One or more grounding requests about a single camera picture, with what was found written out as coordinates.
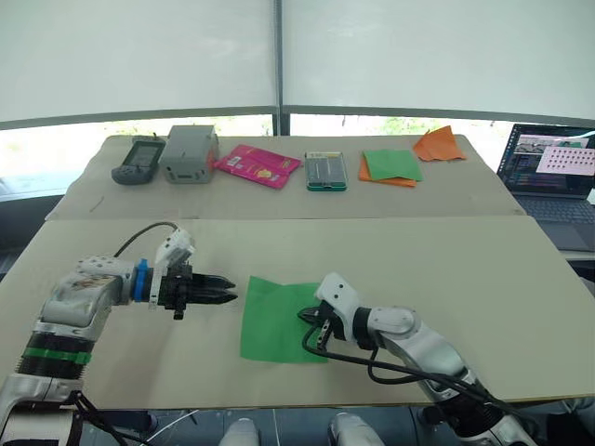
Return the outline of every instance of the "green cloth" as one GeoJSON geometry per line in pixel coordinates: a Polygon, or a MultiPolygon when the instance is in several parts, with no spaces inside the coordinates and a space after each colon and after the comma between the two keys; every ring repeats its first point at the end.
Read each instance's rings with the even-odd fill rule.
{"type": "Polygon", "coordinates": [[[320,303],[314,297],[316,288],[318,283],[279,285],[251,276],[245,297],[240,356],[255,361],[326,362],[326,358],[301,347],[310,326],[298,318],[298,313],[320,303]]]}
{"type": "Polygon", "coordinates": [[[423,180],[419,164],[411,151],[364,151],[370,177],[376,179],[409,178],[423,180]]]}

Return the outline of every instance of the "green battery pack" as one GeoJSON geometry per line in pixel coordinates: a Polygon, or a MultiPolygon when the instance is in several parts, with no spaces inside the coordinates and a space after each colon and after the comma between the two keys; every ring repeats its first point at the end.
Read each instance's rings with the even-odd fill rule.
{"type": "Polygon", "coordinates": [[[308,190],[347,190],[347,172],[340,151],[307,151],[305,167],[308,190]]]}

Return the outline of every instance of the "beige table surface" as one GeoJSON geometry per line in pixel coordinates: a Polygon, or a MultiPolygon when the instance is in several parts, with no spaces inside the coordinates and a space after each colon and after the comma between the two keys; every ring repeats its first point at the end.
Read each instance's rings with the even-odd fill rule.
{"type": "Polygon", "coordinates": [[[362,150],[411,149],[417,136],[220,138],[220,152],[248,144],[302,159],[305,151],[343,151],[349,175],[346,192],[306,189],[299,168],[282,190],[223,172],[206,185],[175,185],[159,172],[152,183],[121,186],[110,177],[131,147],[131,137],[109,137],[48,219],[72,218],[364,218],[385,216],[524,215],[497,176],[465,137],[456,140],[466,161],[420,162],[424,181],[401,188],[360,181],[362,150]]]}
{"type": "MultiPolygon", "coordinates": [[[[0,283],[0,375],[19,360],[54,283],[77,259],[109,255],[150,220],[49,221],[0,283]]],[[[499,398],[595,393],[595,299],[527,216],[180,221],[195,271],[237,283],[239,298],[184,321],[145,304],[115,308],[86,392],[103,408],[261,407],[426,401],[416,385],[372,383],[363,367],[240,358],[250,275],[315,282],[338,271],[367,306],[404,305],[456,345],[499,398]]],[[[166,228],[125,259],[154,250],[166,228]]],[[[365,355],[339,341],[332,348],[365,355]]],[[[396,361],[388,354],[382,359],[396,361]]]]}

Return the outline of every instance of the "green band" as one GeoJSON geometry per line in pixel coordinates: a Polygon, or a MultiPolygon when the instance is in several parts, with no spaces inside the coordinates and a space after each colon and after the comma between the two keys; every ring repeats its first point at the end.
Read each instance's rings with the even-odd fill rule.
{"type": "Polygon", "coordinates": [[[75,364],[89,364],[91,362],[91,354],[85,351],[70,352],[70,351],[57,351],[48,350],[45,348],[25,348],[25,352],[22,356],[35,356],[37,358],[50,358],[51,360],[70,361],[75,364]]]}

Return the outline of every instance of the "laptop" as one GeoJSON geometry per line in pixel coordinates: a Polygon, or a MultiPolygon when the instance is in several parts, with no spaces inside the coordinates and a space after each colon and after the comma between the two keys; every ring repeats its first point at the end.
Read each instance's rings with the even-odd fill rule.
{"type": "Polygon", "coordinates": [[[516,124],[497,174],[558,249],[595,251],[595,128],[516,124]]]}

